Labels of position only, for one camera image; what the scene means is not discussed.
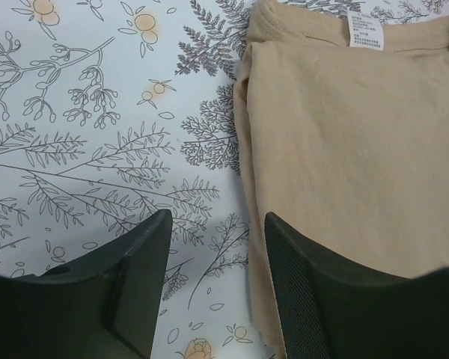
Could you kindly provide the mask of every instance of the garment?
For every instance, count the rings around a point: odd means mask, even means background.
[[[349,47],[346,20],[259,0],[235,122],[251,214],[254,321],[283,346],[267,212],[365,266],[414,277],[449,265],[449,16],[384,25]]]

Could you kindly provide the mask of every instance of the folded shirt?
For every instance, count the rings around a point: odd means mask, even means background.
[[[270,346],[284,344],[267,212],[380,271],[449,265],[449,16],[383,28],[383,51],[354,48],[346,20],[253,7],[234,106],[251,305]]]

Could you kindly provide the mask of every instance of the white tablecloth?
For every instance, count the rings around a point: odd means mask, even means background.
[[[449,0],[295,0],[383,23]],[[270,359],[247,298],[232,84],[247,0],[0,0],[0,274],[42,274],[168,208],[153,359]]]

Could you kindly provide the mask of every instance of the white clothing tag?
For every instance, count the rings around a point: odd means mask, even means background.
[[[378,19],[355,11],[348,11],[347,18],[351,34],[350,47],[381,51],[384,49],[384,31]]]

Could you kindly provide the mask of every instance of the black plastic part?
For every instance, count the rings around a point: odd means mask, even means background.
[[[395,277],[274,213],[265,234],[288,359],[449,359],[449,268]]]
[[[0,277],[0,359],[149,359],[171,227],[158,211],[42,276]]]

